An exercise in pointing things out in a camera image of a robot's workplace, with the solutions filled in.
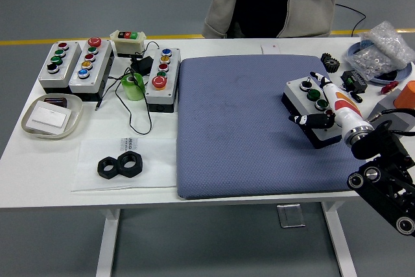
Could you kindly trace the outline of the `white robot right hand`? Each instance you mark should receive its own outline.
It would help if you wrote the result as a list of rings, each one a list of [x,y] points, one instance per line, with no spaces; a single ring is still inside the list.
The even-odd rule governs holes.
[[[319,73],[312,71],[310,76],[319,81],[332,114],[290,115],[290,121],[316,129],[331,128],[336,123],[342,129],[344,141],[354,136],[364,136],[374,130],[373,126],[362,118],[354,102],[338,86]]]

